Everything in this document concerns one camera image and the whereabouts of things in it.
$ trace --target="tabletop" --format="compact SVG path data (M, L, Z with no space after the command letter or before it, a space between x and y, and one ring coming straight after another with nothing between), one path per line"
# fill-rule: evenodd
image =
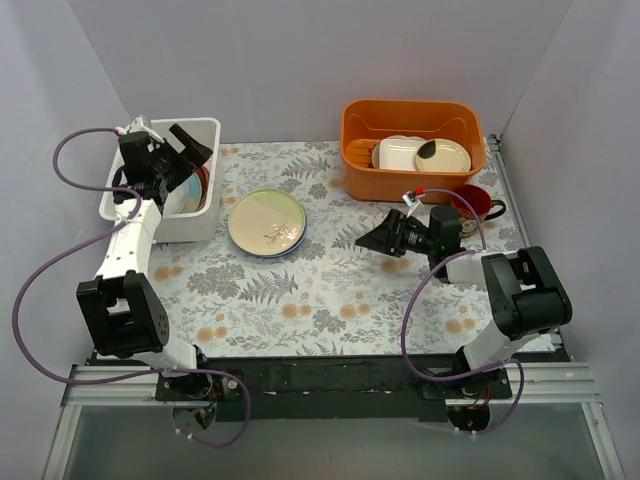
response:
M393 355L409 298L428 273L426 257L402 258L354 246L403 204L358 202L343 187L339 142L223 145L224 177L215 237L153 248L151 283L172 332L208 357ZM495 159L471 183L505 199ZM262 259L232 242L227 219L234 204L263 187L286 190L307 212L306 238L293 253ZM428 222L429 207L415 213ZM491 251L523 246L513 212L485 223ZM463 240L479 248L474 237ZM414 307L410 353L454 353L491 320L486 290L427 285ZM548 336L525 351L552 351Z

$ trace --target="orange bin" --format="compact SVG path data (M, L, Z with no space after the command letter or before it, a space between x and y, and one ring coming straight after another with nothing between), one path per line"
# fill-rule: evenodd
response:
M427 173L373 168L374 147L391 135L453 140L469 152L471 170ZM453 190L467 183L487 161L478 117L469 107L453 102L357 100L342 113L340 153L345 188L363 201L401 202L404 193L418 187ZM446 194L430 194L423 201L446 203L448 199Z

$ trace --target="gray wall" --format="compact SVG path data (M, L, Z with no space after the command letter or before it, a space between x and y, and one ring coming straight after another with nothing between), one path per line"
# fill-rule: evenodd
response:
M225 141L337 139L361 97L457 100L502 132L571 0L69 0L131 115Z
M525 222L573 301L628 478L640 478L640 3L573 3L504 135Z
M40 478L59 416L63 386L37 373L14 344L13 299L45 260L106 223L98 198L57 180L51 153L67 133L124 124L127 114L64 0L0 2L0 478ZM71 144L62 168L103 183L116 142L106 134ZM91 351L75 301L104 255L96 247L45 273L22 309L25 339L60 374Z

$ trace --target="mug handle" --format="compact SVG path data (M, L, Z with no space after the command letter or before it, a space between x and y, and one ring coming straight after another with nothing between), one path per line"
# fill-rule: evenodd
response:
M502 200L491 200L491 208L495 207L496 205L500 207L500 209L497 212L493 212L490 213L489 215L487 215L484 219L486 220L493 220L494 218L498 218L500 215L504 215L504 213L507 211L507 204L504 203Z

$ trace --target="white bin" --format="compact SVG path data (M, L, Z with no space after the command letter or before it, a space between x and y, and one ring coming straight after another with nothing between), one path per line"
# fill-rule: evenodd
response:
M152 128L177 150L182 151L184 146L169 132L169 127L174 123L179 124L184 130L198 142L206 145L213 154L205 163L210 172L209 185L207 186L207 200L204 207L194 213L163 216L156 230L154 239L157 242L197 242L209 240L216 233L218 223L218 210L220 208L220 185L222 184L222 169L218 162L218 148L220 146L220 122L215 118L173 118L152 120ZM116 151L107 186L111 186L111 179L116 170L123 164L120 150ZM105 220L115 221L115 207L113 194L105 192L100 200L100 216Z

